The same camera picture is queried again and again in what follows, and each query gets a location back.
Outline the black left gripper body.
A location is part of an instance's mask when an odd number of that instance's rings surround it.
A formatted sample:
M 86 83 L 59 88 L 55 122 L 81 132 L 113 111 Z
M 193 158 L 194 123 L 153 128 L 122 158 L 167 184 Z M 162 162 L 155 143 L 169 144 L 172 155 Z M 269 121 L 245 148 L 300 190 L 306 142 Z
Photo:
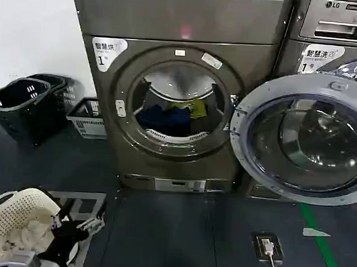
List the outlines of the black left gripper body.
M 68 255 L 74 245 L 86 239 L 87 232 L 78 228 L 74 222 L 63 222 L 58 228 L 53 229 L 53 241 L 43 254 Z

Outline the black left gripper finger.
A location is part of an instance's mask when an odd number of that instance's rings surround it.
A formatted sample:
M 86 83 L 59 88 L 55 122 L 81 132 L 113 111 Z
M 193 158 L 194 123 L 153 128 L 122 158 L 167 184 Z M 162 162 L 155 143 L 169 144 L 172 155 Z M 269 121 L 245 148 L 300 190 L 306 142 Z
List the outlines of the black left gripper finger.
M 105 226 L 105 209 L 100 209 L 94 217 L 89 218 L 77 225 L 77 229 L 88 234 L 97 234 Z
M 69 221 L 71 219 L 70 217 L 70 211 L 72 210 L 74 205 L 74 200 L 66 200 L 64 205 L 60 208 L 60 210 L 57 212 L 56 215 L 52 217 L 52 228 L 59 228 L 62 226 L 62 223 L 64 221 Z

